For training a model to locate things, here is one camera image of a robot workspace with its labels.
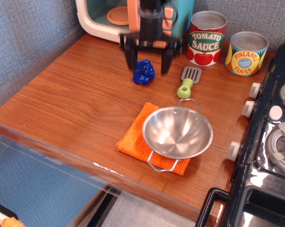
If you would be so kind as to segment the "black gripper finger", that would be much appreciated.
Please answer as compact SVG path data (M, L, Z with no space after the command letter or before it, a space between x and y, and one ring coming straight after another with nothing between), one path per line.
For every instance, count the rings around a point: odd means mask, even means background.
M161 75L169 72L170 66L174 58L173 49L164 49L161 56Z
M125 46L124 52L128 68L135 70L137 66L138 51L133 46Z

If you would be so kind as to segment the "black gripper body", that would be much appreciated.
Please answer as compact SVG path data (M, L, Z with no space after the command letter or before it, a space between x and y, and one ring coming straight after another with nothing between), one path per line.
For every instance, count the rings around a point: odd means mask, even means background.
M120 35L120 47L126 56L139 50L160 48L166 55L179 52L182 43L182 18L174 8L129 8L130 32Z

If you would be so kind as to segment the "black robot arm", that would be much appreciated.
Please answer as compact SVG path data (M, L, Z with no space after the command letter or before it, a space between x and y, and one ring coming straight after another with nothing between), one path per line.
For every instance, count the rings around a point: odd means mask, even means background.
M138 51L154 47L156 41L164 41L165 48L161 56L161 74L169 72L173 57L181 52L182 40L164 34L162 22L164 19L164 0L140 1L140 30L120 34L120 48L124 51L128 68L135 70Z

